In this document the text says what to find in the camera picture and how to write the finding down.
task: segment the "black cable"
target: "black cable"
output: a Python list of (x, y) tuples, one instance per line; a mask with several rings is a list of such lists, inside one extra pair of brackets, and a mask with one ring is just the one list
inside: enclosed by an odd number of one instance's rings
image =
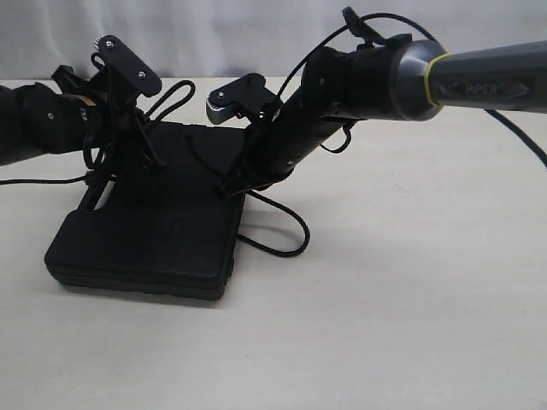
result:
[(485, 112), (512, 131), (526, 145), (526, 147), (528, 147), (537, 156), (537, 158), (539, 158), (542, 164), (547, 167), (547, 154), (545, 154), (545, 151), (543, 151), (539, 145), (537, 145), (535, 141), (531, 139), (519, 126), (517, 126), (505, 115), (498, 113), (495, 109), (485, 109)]
[(249, 237), (246, 237), (245, 235), (242, 235), (242, 234), (238, 234), (238, 239), (241, 240), (242, 242), (245, 242), (263, 252), (267, 252), (273, 256), (277, 256), (279, 258), (293, 258), (295, 256), (299, 256), (301, 253), (303, 253), (304, 250), (306, 250), (306, 248), (308, 247), (309, 245), (309, 239), (311, 238), (311, 233), (309, 231), (309, 228), (308, 228), (308, 225), (306, 224), (306, 221), (299, 215), (297, 214), (295, 211), (293, 211), (292, 209), (286, 207), (285, 205), (279, 203), (279, 202), (276, 202), (274, 201), (273, 199), (270, 199), (264, 195), (261, 195), (261, 194), (258, 194), (256, 192), (254, 192), (253, 190), (250, 191), (250, 192), (247, 192), (247, 195), (249, 196), (252, 196), (253, 198), (255, 199), (258, 199), (259, 201), (262, 201), (274, 208), (277, 208), (287, 214), (289, 214), (296, 222), (298, 222), (298, 224), (302, 227), (303, 231), (304, 231), (304, 240), (302, 242), (302, 244), (294, 249), (294, 250), (278, 250), (278, 249), (274, 249), (274, 248), (270, 248), (269, 246), (266, 246), (264, 245), (263, 243), (258, 243), (257, 241), (255, 241), (254, 239), (251, 239)]
[(82, 175), (78, 178), (72, 179), (5, 179), (0, 180), (0, 185), (15, 185), (15, 184), (41, 184), (41, 185), (65, 185), (73, 184), (75, 182), (84, 181), (87, 178), (86, 175)]
[(179, 89), (181, 89), (184, 86), (189, 86), (190, 87), (190, 91), (188, 91), (188, 94), (186, 94), (185, 97), (178, 100), (178, 102), (176, 102), (175, 104), (170, 105), (169, 107), (167, 107), (166, 109), (161, 111), (161, 113), (159, 113), (159, 115), (157, 115), (157, 117), (154, 119), (154, 121), (159, 122), (159, 121), (163, 120), (165, 117), (167, 117), (173, 111), (179, 109), (180, 107), (182, 107), (183, 105), (188, 103), (194, 97), (194, 94), (196, 94), (196, 84), (193, 81), (190, 81), (188, 79), (183, 79), (182, 81), (179, 81), (178, 83), (173, 85), (171, 88), (169, 88), (169, 90), (167, 90), (165, 92), (165, 94), (163, 94), (154, 103), (154, 105), (152, 105), (152, 107), (148, 111), (146, 111), (144, 116), (146, 118), (150, 118), (157, 111), (157, 109), (160, 108), (167, 101), (168, 98), (170, 98), (176, 91), (178, 91)]

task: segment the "white wall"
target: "white wall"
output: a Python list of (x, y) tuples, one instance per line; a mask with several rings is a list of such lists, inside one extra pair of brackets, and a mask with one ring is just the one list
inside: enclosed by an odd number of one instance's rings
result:
[(346, 5), (416, 19), (450, 51), (547, 39), (545, 0), (0, 0), (0, 78), (47, 78), (60, 63), (91, 73), (92, 41), (107, 33), (161, 75), (284, 75), (343, 25)]

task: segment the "black plastic case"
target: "black plastic case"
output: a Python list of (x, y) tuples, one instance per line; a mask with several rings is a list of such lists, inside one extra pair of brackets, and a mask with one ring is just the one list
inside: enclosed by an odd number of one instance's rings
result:
[(241, 150), (243, 130), (162, 123), (150, 141), (166, 167), (154, 177), (124, 173), (97, 210), (85, 202), (101, 192), (89, 189), (45, 264), (65, 285), (219, 299), (232, 273), (244, 196), (219, 200), (218, 177), (189, 144), (225, 172)]

